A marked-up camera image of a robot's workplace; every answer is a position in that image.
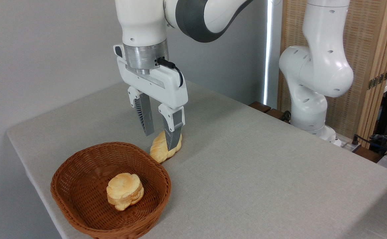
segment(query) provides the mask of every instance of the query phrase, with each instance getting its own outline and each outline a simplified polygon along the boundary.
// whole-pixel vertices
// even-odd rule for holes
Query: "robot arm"
[[[183,74],[168,62],[167,30],[180,29],[198,42],[219,38],[252,0],[115,0],[122,44],[114,46],[121,77],[146,135],[154,132],[149,97],[162,104],[168,150],[185,124],[188,101]]]
[[[252,0],[165,0],[168,23],[198,42],[219,38]]]
[[[335,131],[325,126],[325,96],[339,97],[353,83],[343,46],[348,5],[349,0],[308,0],[303,33],[309,47],[288,47],[279,60],[291,95],[291,124],[334,143]]]

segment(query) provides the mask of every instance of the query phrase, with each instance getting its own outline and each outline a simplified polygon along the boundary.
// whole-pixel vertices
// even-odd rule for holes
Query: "gray tablecloth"
[[[387,238],[387,169],[213,91],[188,83],[183,145],[163,165],[172,192],[143,238]],[[149,152],[119,84],[7,131],[63,238],[87,239],[50,194],[73,153],[102,142]]]

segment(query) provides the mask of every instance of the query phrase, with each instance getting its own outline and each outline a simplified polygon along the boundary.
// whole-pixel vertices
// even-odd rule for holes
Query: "wicker basket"
[[[124,211],[107,200],[108,182],[120,173],[137,174],[142,199]],[[108,142],[69,157],[52,178],[50,191],[68,222],[98,239],[139,238],[158,221],[171,182],[166,170],[145,151],[123,142]]]

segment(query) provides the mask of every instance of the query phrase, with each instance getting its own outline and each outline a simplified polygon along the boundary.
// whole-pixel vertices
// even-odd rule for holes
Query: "bread roll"
[[[166,133],[163,131],[152,142],[151,151],[149,154],[157,162],[162,163],[166,159],[171,158],[177,151],[179,151],[181,146],[182,146],[182,135],[180,134],[180,139],[177,146],[172,150],[168,151],[167,142],[166,142]]]
[[[107,186],[108,202],[119,211],[136,204],[143,197],[143,186],[136,174],[118,174]]]

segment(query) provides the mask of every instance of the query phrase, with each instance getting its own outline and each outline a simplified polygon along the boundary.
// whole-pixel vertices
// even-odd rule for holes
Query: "gray wall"
[[[210,44],[171,31],[171,60],[188,80],[260,101],[264,5],[251,3]],[[121,82],[112,49],[120,41],[113,1],[0,0],[0,238],[59,238],[5,130]]]

